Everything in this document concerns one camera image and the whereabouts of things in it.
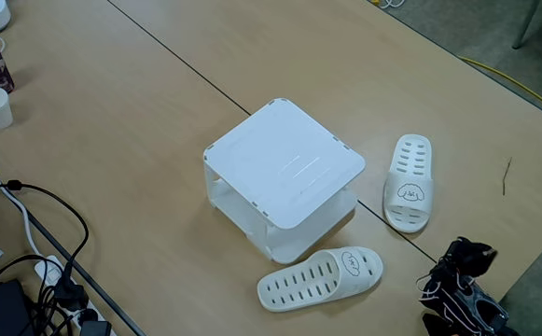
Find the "cord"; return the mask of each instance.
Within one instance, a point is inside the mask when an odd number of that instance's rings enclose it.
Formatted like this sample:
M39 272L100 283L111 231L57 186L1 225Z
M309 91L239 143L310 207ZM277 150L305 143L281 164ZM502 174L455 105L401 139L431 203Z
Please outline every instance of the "cord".
M38 256L42 256L42 253L40 253L38 251L38 248L36 247L35 240L33 239L32 232L30 231L30 220L28 219L28 210L26 210L26 207L20 201L18 201L18 199L15 198L13 194L9 192L9 190L3 187L1 187L0 190L7 198L9 198L10 201L12 201L21 210L21 216L24 221L24 230L26 231L26 239L28 239L28 243L30 244L30 247L32 248L33 252Z
M537 100L539 100L540 102L542 102L542 96L541 96L541 95L539 95L538 93L534 92L532 89L526 87L525 85L521 84L518 80L514 79L513 77L511 77L511 76L509 76L509 75L503 73L502 71L497 70L497 69L494 69L493 67L488 66L488 65L486 65L486 64L484 64L484 63L480 63L480 62L478 62L478 61L474 61L474 60L472 60L472 59L468 59L467 57L462 57L462 56L460 56L459 58L460 58L462 61L464 61L464 62L467 62L467 63L470 63L470 64L474 64L474 65L476 65L476 66L478 66L478 67L481 67L481 68L486 69L486 70L488 70L488 71L490 71L490 72L493 72L493 73L497 74L497 75L500 76L500 77L503 77L504 79L510 81L511 83L513 83L513 84L519 86L520 88L524 89L524 90L527 91L528 93L532 94Z
M18 183L19 183L19 181L9 181L9 182L7 182L7 188L12 189L11 186L15 186L15 189L16 189L18 187ZM33 186L33 185L30 185L30 184L20 183L19 186L21 188L28 188L28 189L34 189L36 191L40 191L40 192L48 195L49 197L53 198L55 201L59 202L67 210L69 210L72 214L74 214L74 216L76 216L76 218L82 224L82 228L84 229L84 239L82 239L82 242L80 243L80 245L76 248L74 253L72 253L72 257L69 259L67 264L65 264L65 270L67 271L69 269L68 272L71 272L72 263L76 259L77 254L84 247L84 245L86 245L86 242L88 242L89 231L88 231L88 225L86 224L86 220L84 220L84 218L78 213L78 211L76 209L74 209L70 204L68 204L66 201L62 200L61 197L55 195L54 193L52 193L52 192L50 192L50 191L48 191L46 189L40 188L38 186Z
M69 323L70 321L74 319L74 316L73 315L69 315L68 317L66 317L64 319L64 321L57 327L53 330L53 332L50 334L50 336L55 336L57 334L59 334L59 331L61 331L65 326L68 327L69 329Z
M50 260L50 259L47 259L43 256L38 256L38 255L27 255L27 256L21 256L13 261L11 261L9 264L7 264L6 266L4 266L2 269L0 269L0 275L5 272L9 267L15 265L15 264L18 264L22 261L26 261L26 260L43 260L43 261L46 261L46 262L50 262L52 263L53 265L57 266L57 268L63 272L62 270L62 267L59 266L59 264L53 260Z

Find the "table surface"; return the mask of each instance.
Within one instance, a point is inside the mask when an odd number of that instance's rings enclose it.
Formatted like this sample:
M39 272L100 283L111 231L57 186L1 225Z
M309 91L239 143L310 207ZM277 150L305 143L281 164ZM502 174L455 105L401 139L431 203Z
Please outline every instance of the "table surface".
M147 334L425 335L415 280L433 263L361 206L322 247L376 250L382 281L348 300L265 311L257 280L281 266L210 206L203 179L203 150L244 112L104 1L20 0L11 10L1 36L15 121L0 131L0 176L50 189L84 215L90 239L78 261ZM20 198L75 248L82 230L59 204L31 191ZM0 247L0 266L31 252L1 196ZM23 274L36 286L30 266L3 279Z
M245 113L288 98L362 154L354 189L379 214L397 139L428 137L434 208L409 238L433 258L493 245L496 298L542 252L542 111L367 1L110 2Z

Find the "power strip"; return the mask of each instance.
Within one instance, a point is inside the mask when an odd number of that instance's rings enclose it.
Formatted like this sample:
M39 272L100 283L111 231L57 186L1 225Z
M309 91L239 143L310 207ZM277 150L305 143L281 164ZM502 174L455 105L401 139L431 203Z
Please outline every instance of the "power strip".
M53 262L56 262L59 266L61 266L61 268L63 268L63 265L59 262L57 257L48 256L47 259L52 260ZM57 284L57 282L59 281L59 279L62 277L62 272L59 270L59 268L57 268L57 266L53 265L50 262L38 261L37 264L35 265L36 274L38 274L38 276L40 277L41 280L43 279L43 276L45 275L45 264L47 264L47 278L45 279L45 285L47 285L47 286L55 286ZM96 312L96 314L99 316L99 321L104 321L103 316L98 311L98 309L96 309L96 307L94 306L94 303L92 303L91 300L88 301L88 308L90 308L90 309L92 309L92 310L94 310ZM80 327L80 324L77 321L77 319L79 318L79 314L74 313L74 312L70 312L70 311L68 311L68 310L66 310L64 308L63 308L63 310L68 315L74 315L74 318L72 319L72 321L74 322L74 324L76 325L76 327L78 329L82 330L82 327ZM117 334L113 330L111 330L110 335L111 336L117 336Z

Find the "cartoon face print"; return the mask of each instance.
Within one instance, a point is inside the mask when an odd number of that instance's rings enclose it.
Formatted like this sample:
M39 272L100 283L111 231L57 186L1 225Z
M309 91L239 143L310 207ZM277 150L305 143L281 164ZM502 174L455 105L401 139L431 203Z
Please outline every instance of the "cartoon face print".
M360 274L360 262L351 252L343 252L341 255L341 261L345 270L353 276L358 276Z
M410 202L423 201L424 191L413 183L406 183L397 191L397 196Z

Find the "black cable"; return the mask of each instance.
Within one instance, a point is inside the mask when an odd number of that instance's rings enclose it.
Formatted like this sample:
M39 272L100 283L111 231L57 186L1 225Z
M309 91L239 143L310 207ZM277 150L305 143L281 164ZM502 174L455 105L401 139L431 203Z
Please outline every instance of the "black cable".
M61 197L57 196L56 194L54 194L53 192L51 192L51 191L49 191L47 189L44 189L44 188L41 188L41 187L38 187L38 186L35 186L35 185L31 185L31 184L21 183L19 180L9 180L9 181L7 181L6 184L0 184L0 188L2 188L2 187L7 188L9 191L17 191L17 190L21 190L23 188L40 191L40 192L44 193L45 195L49 196L50 198L54 199L55 201L59 202L67 210L69 210L72 214L74 214L74 216L76 216L76 218L80 221L80 224L82 224L82 229L84 229L84 239L82 240L80 245L76 248L74 253L72 253L72 257L70 258L68 263L65 265L65 272L68 273L68 275L71 275L69 273L71 272L72 265L69 264L69 262L72 262L73 260L76 259L77 254L84 247L84 245L86 245L86 243L88 242L89 230L88 230L88 224L86 224L86 220L84 220L84 217L82 217L73 206L71 206L66 201L64 201Z
M57 251L76 269L76 271L86 280L86 282L94 289L94 291L111 307L111 309L117 314L121 320L130 328L134 334L139 336L146 336L146 334L140 329L138 324L118 305L113 298L107 294L107 292L92 278L92 276L84 270L84 268L78 264L75 260L70 261L70 254L67 250L53 237L53 235L45 228L30 211L28 211L28 219L32 225L45 237L51 245L57 249Z
M72 260L75 260L77 254L84 247L86 242L88 242L89 231L88 231L88 225L86 224L86 220L84 220L84 218L78 213L78 211L76 211L76 209L74 209L70 204L68 204L66 201L62 200L61 197L55 195L54 193L52 193L52 192L50 192L50 191L48 191L48 190L46 190L44 188L40 188L38 186L33 186L33 185L30 185L30 184L25 184L25 183L22 183L21 187L22 188L28 188L28 189L34 189L34 190L40 191L40 192L50 196L55 201L61 203L67 210L69 210L72 214L74 214L74 216L76 216L77 219L80 221L80 223L82 224L82 228L84 229L84 239L82 240L80 245L76 248L74 253L72 253L72 257L70 258L69 261L71 262Z
M65 318L65 320L57 328L55 328L55 330L50 334L50 336L56 336L57 334L59 334L59 331L65 328L65 326L67 326L73 318L73 315L69 315L67 318Z
M50 259L47 259L43 256L37 256L37 255L27 255L27 256L22 256L22 257L19 257L13 261L11 261L9 264L7 264L6 266L4 266L2 269L0 269L0 275L5 272L9 267L17 264L17 263L20 263L22 261L26 261L26 260L43 260L43 261L46 261L46 262L50 262L52 263L53 265L57 266L57 268L63 272L62 270L62 267L59 266L59 264L53 260L50 260Z

